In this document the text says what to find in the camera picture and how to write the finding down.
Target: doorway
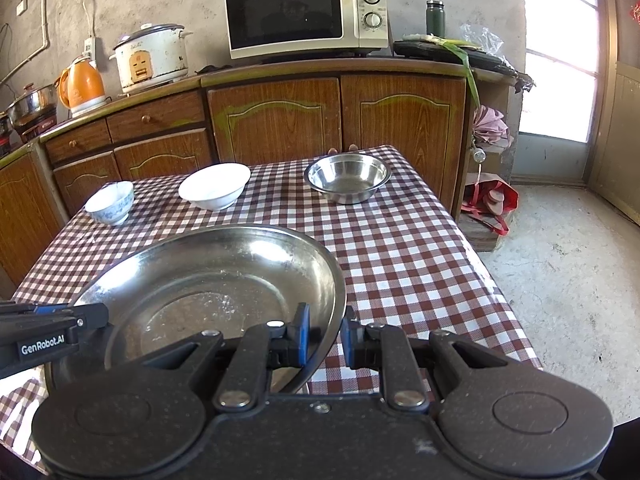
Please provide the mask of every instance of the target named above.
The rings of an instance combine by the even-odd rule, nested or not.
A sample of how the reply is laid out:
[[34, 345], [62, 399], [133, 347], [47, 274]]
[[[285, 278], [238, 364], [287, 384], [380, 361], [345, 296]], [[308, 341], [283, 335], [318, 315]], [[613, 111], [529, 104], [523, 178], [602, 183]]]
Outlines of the doorway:
[[582, 183], [599, 82], [597, 0], [525, 0], [526, 72], [513, 176]]

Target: cabinet door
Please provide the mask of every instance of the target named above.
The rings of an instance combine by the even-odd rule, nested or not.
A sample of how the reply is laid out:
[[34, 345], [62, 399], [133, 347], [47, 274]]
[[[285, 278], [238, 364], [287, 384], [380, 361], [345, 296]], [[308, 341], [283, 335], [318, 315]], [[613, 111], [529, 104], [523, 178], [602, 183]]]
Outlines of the cabinet door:
[[76, 214], [104, 184], [121, 180], [113, 152], [62, 166], [53, 170], [53, 176], [70, 215]]
[[451, 210], [463, 142], [465, 85], [462, 78], [344, 76], [344, 145], [395, 146]]
[[35, 164], [29, 153], [0, 170], [0, 266], [15, 285], [62, 228]]
[[342, 147], [336, 78], [210, 90], [209, 108], [221, 162], [265, 164]]
[[212, 163], [204, 128], [142, 140], [114, 152], [125, 180], [193, 173]]

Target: concrete floor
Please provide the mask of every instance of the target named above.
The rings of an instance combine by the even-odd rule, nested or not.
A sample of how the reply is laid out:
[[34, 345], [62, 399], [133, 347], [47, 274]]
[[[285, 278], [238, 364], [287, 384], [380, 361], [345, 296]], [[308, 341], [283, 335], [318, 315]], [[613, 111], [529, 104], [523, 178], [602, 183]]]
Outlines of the concrete floor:
[[520, 186], [511, 233], [481, 258], [546, 371], [640, 416], [640, 227], [584, 189]]

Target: bright window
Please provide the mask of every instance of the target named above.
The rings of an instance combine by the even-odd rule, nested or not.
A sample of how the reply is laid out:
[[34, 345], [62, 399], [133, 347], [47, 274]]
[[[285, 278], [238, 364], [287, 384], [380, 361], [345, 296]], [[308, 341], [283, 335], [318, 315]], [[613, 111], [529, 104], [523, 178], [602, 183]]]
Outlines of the bright window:
[[526, 72], [520, 131], [586, 142], [598, 70], [596, 0], [525, 0]]

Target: green thermos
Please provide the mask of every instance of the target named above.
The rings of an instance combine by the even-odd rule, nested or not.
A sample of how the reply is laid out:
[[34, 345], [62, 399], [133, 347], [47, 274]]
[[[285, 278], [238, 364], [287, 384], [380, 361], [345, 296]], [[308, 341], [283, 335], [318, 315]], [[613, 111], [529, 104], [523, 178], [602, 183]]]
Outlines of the green thermos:
[[427, 2], [427, 34], [445, 37], [444, 3], [439, 0]]

